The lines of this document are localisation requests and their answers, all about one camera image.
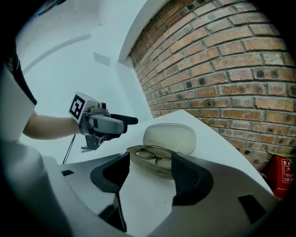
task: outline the white wall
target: white wall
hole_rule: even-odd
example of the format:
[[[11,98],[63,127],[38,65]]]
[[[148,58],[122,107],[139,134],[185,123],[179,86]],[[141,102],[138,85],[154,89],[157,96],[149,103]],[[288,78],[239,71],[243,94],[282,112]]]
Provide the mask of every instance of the white wall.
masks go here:
[[[116,71],[93,60],[89,41],[80,41],[60,49],[25,74],[28,86],[38,100],[35,109],[38,114],[69,117],[68,109],[73,95],[80,91],[106,102],[111,112],[134,116],[124,91],[118,86]],[[21,137],[21,142],[34,146],[43,155],[54,157],[59,163],[70,141],[71,137],[53,141]],[[80,147],[84,145],[84,137],[78,135],[71,156],[78,155]]]

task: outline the black rubber piece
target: black rubber piece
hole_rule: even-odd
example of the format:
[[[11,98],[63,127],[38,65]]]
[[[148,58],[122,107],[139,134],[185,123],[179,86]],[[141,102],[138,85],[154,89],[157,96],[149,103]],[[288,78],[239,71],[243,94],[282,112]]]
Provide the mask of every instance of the black rubber piece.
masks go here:
[[[127,231],[118,193],[116,194],[113,205],[107,206],[99,214],[99,217],[120,231]]]
[[[67,169],[67,170],[62,171],[62,174],[63,174],[63,176],[68,176],[68,175],[74,174],[74,172]]]
[[[173,206],[194,205],[212,190],[214,178],[205,168],[172,153],[172,176],[176,185]]]
[[[248,215],[251,224],[254,224],[265,215],[266,210],[264,210],[252,195],[241,196],[238,199]]]
[[[130,153],[94,168],[90,178],[95,186],[106,193],[118,193],[130,172]]]
[[[135,117],[124,116],[124,115],[119,115],[119,114],[110,114],[110,118],[123,121],[123,123],[124,123],[123,133],[126,133],[126,131],[128,129],[128,125],[135,125],[139,122],[139,120]]]

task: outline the red brick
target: red brick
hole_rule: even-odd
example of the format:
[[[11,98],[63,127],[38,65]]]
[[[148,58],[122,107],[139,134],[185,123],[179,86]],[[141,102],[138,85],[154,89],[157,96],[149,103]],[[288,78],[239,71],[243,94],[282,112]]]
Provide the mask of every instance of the red brick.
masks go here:
[[[147,37],[147,39],[151,39],[152,36],[156,33],[157,28],[155,25],[151,26],[151,28],[144,33],[144,35]]]
[[[170,112],[168,110],[162,110],[161,111],[161,115],[166,115],[166,114],[169,114]]]
[[[228,71],[231,81],[252,81],[252,72],[250,69],[238,69]]]
[[[200,119],[204,124],[211,127],[219,127],[219,128],[228,128],[229,121],[228,120],[218,120],[218,119],[208,119],[208,118],[201,118]]]
[[[170,92],[169,92],[168,87],[167,87],[167,88],[161,89],[161,90],[159,90],[159,91],[157,91],[157,92],[154,92],[154,93],[153,93],[153,96],[154,96],[155,98],[157,98],[157,97],[160,97],[160,96],[163,96],[163,95],[167,95],[167,94],[169,94],[169,93],[170,93]]]
[[[202,38],[206,35],[207,35],[207,32],[204,29],[196,30],[196,31],[190,33],[189,35],[185,36],[183,39],[174,43],[170,47],[171,52],[174,53],[174,52],[182,49],[183,47],[191,44],[192,42],[199,40],[200,38]]]
[[[142,85],[142,90],[145,91],[147,89],[147,84]]]
[[[278,112],[268,112],[265,120],[266,122],[282,123],[284,120],[284,114]]]
[[[213,61],[216,70],[235,68],[242,66],[258,66],[261,65],[259,54],[244,54],[239,56],[224,57]]]
[[[250,2],[240,2],[238,4],[235,4],[234,7],[239,13],[256,11],[256,7]]]
[[[152,94],[146,97],[146,100],[147,100],[147,101],[152,100],[152,99],[154,99],[154,97],[153,97]]]
[[[171,28],[169,28],[164,34],[163,37],[167,39],[170,37],[173,33],[175,33],[178,29],[183,27],[185,24],[189,23],[193,19],[195,19],[196,16],[193,13],[189,13],[183,18],[181,18],[176,24],[174,24]]]
[[[141,67],[138,69],[137,71],[137,75],[141,74],[141,72],[148,67],[148,65],[152,62],[152,58],[151,57],[147,57],[147,59],[143,62],[143,64],[141,65]]]
[[[169,49],[167,49],[166,51],[164,51],[162,54],[159,55],[159,60],[162,62],[164,60],[166,60],[169,56],[171,56],[171,52]]]
[[[232,121],[231,128],[239,130],[250,130],[251,123],[247,121]]]
[[[269,160],[271,158],[271,154],[268,154],[265,151],[255,151],[255,150],[251,152],[250,156],[256,157],[259,159],[266,159],[266,160]]]
[[[291,127],[287,133],[289,137],[296,137],[296,127]]]
[[[138,65],[138,69],[135,69],[137,71],[137,75],[138,75],[138,71],[140,66],[143,64],[143,62],[145,62],[148,57],[153,53],[153,49],[150,47],[148,48],[147,52],[144,54],[143,58],[140,60],[139,65]]]
[[[263,121],[264,114],[254,110],[225,109],[222,110],[221,118]]]
[[[137,53],[138,58],[142,58],[146,52],[147,49],[145,47],[142,47],[141,50]]]
[[[276,136],[271,136],[271,135],[261,135],[259,138],[260,142],[263,143],[275,143]]]
[[[185,72],[176,74],[174,76],[171,76],[169,78],[166,78],[165,80],[163,80],[161,82],[161,87],[167,87],[167,86],[179,83],[179,82],[184,81],[184,80],[189,79],[189,78],[190,78],[189,73],[187,71],[185,71]]]
[[[157,20],[156,26],[159,28],[165,23],[171,16],[173,16],[178,10],[183,7],[181,1],[174,1],[173,3],[167,4],[159,13],[159,19]]]
[[[209,127],[209,128],[211,128],[212,130],[214,130],[216,133],[219,134],[219,128],[214,128],[214,127]]]
[[[156,67],[156,71],[158,73],[160,73],[161,71],[163,71],[164,69],[168,68],[169,66],[171,66],[175,62],[179,61],[181,58],[183,58],[183,56],[182,56],[181,53],[173,54],[168,59],[166,59],[165,61],[163,61],[160,65],[158,65]]]
[[[269,144],[264,144],[264,143],[252,143],[252,142],[247,142],[246,148],[249,149],[254,149],[254,150],[263,150],[263,151],[270,151],[270,152],[277,152],[278,147],[269,145]]]
[[[258,170],[261,171],[267,164],[268,160],[256,159],[254,157],[245,156],[245,158]]]
[[[152,113],[153,115],[160,115],[160,111],[159,111],[159,110],[151,111],[151,113]]]
[[[277,38],[254,38],[243,41],[247,51],[254,50],[285,50],[286,46]]]
[[[253,13],[242,13],[229,18],[232,24],[234,25],[244,25],[250,23],[268,23],[269,19],[262,13],[253,12]]]
[[[218,51],[215,48],[209,49],[207,51],[198,53],[190,58],[186,58],[178,63],[179,70],[184,70],[186,68],[192,67],[196,64],[208,61],[210,59],[218,57]]]
[[[292,67],[296,66],[291,54],[283,53],[283,57],[284,57],[284,63],[286,66],[292,66]]]
[[[158,91],[161,89],[161,84],[157,83],[154,86],[152,86],[151,89],[152,89],[152,92]]]
[[[286,95],[286,85],[282,83],[267,83],[268,94],[285,96]]]
[[[234,108],[254,108],[255,99],[252,97],[234,97],[232,106]]]
[[[170,38],[174,40],[174,43],[178,41],[179,39],[183,38],[184,36],[188,35],[190,32],[192,32],[193,29],[190,25],[185,25],[183,28],[178,30],[174,35]]]
[[[228,98],[197,99],[189,101],[189,107],[192,108],[227,107],[228,105]]]
[[[199,76],[211,72],[212,68],[210,64],[207,62],[190,69],[190,71],[192,76]]]
[[[225,5],[229,5],[232,3],[237,3],[237,0],[216,0],[215,3],[218,6],[225,6]]]
[[[190,87],[209,86],[226,82],[228,81],[226,79],[225,72],[221,72],[192,79]]]
[[[160,46],[159,49],[166,50],[168,47],[170,47],[173,43],[175,43],[175,40],[173,38],[166,39]]]
[[[253,131],[277,135],[286,135],[288,132],[288,127],[273,124],[253,123]]]
[[[149,72],[151,72],[159,63],[160,62],[158,59],[151,62],[151,64],[147,68],[145,68],[145,70],[141,73],[141,75],[138,76],[139,80],[141,80],[144,76],[146,76]]]
[[[147,80],[151,80],[157,75],[156,70],[152,70],[148,75],[147,75]]]
[[[273,30],[270,25],[259,24],[259,25],[250,25],[255,36],[273,36]]]
[[[224,56],[224,55],[242,53],[244,51],[244,48],[242,47],[241,42],[232,42],[232,43],[223,44],[219,46],[219,50],[222,56]]]
[[[201,117],[217,118],[219,117],[219,110],[217,109],[203,109],[200,111]]]
[[[151,80],[151,85],[153,86],[154,84],[156,84],[156,83],[162,81],[163,78],[164,78],[164,77],[163,77],[163,74],[159,74],[159,75],[157,75],[155,78],[153,78],[153,79]]]
[[[294,101],[286,99],[256,98],[255,107],[258,109],[294,110]]]
[[[165,97],[160,97],[156,99],[156,103],[157,104],[163,104],[166,102],[166,98]]]
[[[220,95],[243,95],[257,94],[265,95],[265,87],[260,83],[241,84],[233,86],[219,86]]]
[[[183,108],[187,108],[187,101],[182,101],[182,102],[175,102],[175,108],[177,109],[183,109]]]
[[[171,76],[171,75],[174,75],[178,72],[178,66],[177,65],[174,65],[166,70],[163,71],[163,75],[165,78]]]
[[[226,16],[230,16],[233,14],[235,14],[235,12],[231,8],[228,8],[228,7],[220,8],[214,12],[208,13],[202,17],[197,18],[195,21],[192,22],[192,26],[194,29],[196,29],[205,24],[208,24],[209,22],[218,20]]]
[[[151,100],[151,101],[148,101],[148,105],[149,106],[152,106],[152,105],[156,105],[156,100]]]
[[[291,154],[291,151],[293,150],[293,148],[289,148],[289,147],[280,147],[278,150],[279,154],[282,155],[289,155]]]
[[[203,5],[203,6],[199,7],[194,12],[195,12],[195,14],[197,16],[200,17],[201,15],[204,15],[204,14],[206,14],[206,13],[208,13],[210,11],[213,11],[215,9],[216,9],[215,5],[210,2],[210,3],[206,4],[206,5]]]
[[[286,138],[286,137],[278,137],[276,139],[276,144],[282,146],[296,146],[296,139]]]
[[[295,85],[287,85],[288,95],[290,97],[296,97],[296,86]]]
[[[145,47],[147,40],[144,40],[142,37],[139,37],[135,43],[134,49],[136,51],[140,51],[143,47]]]
[[[273,81],[294,81],[293,71],[291,69],[255,69],[255,79],[273,80]]]
[[[171,25],[173,25],[177,20],[179,20],[179,19],[181,19],[182,18],[182,16],[180,15],[180,13],[176,13],[176,14],[174,14],[169,20],[167,20],[167,22],[166,22],[166,25],[167,26],[171,26]]]
[[[279,53],[263,53],[265,65],[284,65],[282,56]]]
[[[202,51],[203,49],[203,45],[200,42],[197,42],[184,49],[184,56],[190,56],[192,54]]]
[[[209,32],[214,33],[216,31],[230,28],[231,24],[229,23],[229,21],[227,21],[227,19],[221,19],[208,24],[206,27],[208,28]]]
[[[184,5],[187,5],[189,3],[192,3],[194,0],[183,0]]]
[[[141,81],[140,81],[140,85],[143,86],[146,82],[148,82],[148,77],[145,76]]]
[[[228,142],[233,145],[233,146],[237,146],[237,147],[244,147],[245,146],[245,141],[242,140],[236,140],[233,138],[228,138]]]
[[[152,44],[150,44],[151,48],[153,50],[157,49],[163,42],[165,41],[163,36],[160,36],[155,42],[153,42]]]
[[[296,125],[296,115],[295,114],[285,114],[284,123]]]
[[[151,39],[148,40],[148,45],[152,45],[152,47],[158,47],[163,41],[163,34],[164,32],[167,30],[167,27],[165,25],[162,25],[160,28],[158,28],[158,30],[156,31],[156,33],[151,37]]]
[[[144,91],[144,95],[147,96],[153,92],[152,88],[148,88],[147,90]]]
[[[257,141],[259,134],[247,131],[238,131],[232,129],[220,129],[220,134],[226,137],[232,137],[237,139],[243,139],[248,141]]]
[[[188,109],[186,109],[185,111],[188,112],[189,114],[191,114],[194,117],[198,117],[199,116],[198,110],[192,110],[192,109],[188,110]]]
[[[196,97],[216,97],[216,87],[203,87],[196,90]]]
[[[148,57],[149,60],[154,60],[155,58],[157,58],[161,53],[163,52],[163,48],[160,46],[159,48],[155,49],[153,51],[153,53]]]
[[[155,105],[156,110],[160,109],[172,109],[173,108],[173,103],[166,103],[166,104],[161,104],[161,105]]]
[[[229,40],[240,39],[249,36],[252,36],[252,34],[246,26],[235,27],[217,32],[209,37],[206,37],[203,42],[207,47],[210,47],[212,45],[220,44]]]
[[[194,98],[194,91],[185,91],[177,94],[170,94],[166,96],[166,102],[185,100]]]
[[[184,87],[182,83],[178,83],[178,84],[171,85],[169,89],[171,93],[175,93],[175,92],[184,90]]]
[[[239,148],[237,150],[243,155],[249,155],[251,153],[251,151],[244,149],[244,148]]]

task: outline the white table surface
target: white table surface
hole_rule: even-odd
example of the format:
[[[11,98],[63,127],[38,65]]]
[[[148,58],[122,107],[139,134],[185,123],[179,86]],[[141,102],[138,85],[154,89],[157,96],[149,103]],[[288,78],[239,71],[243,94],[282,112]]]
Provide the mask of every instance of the white table surface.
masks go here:
[[[105,142],[97,151],[80,154],[68,162],[80,162],[124,153],[128,147],[142,144],[143,134],[148,126],[160,123],[184,124],[191,127],[196,134],[196,147],[191,156],[237,168],[272,193],[257,170],[236,148],[184,110],[131,125],[127,133],[120,138]],[[175,194],[174,181],[152,175],[131,162],[129,175],[120,191],[128,233],[139,237],[149,234],[171,212]]]

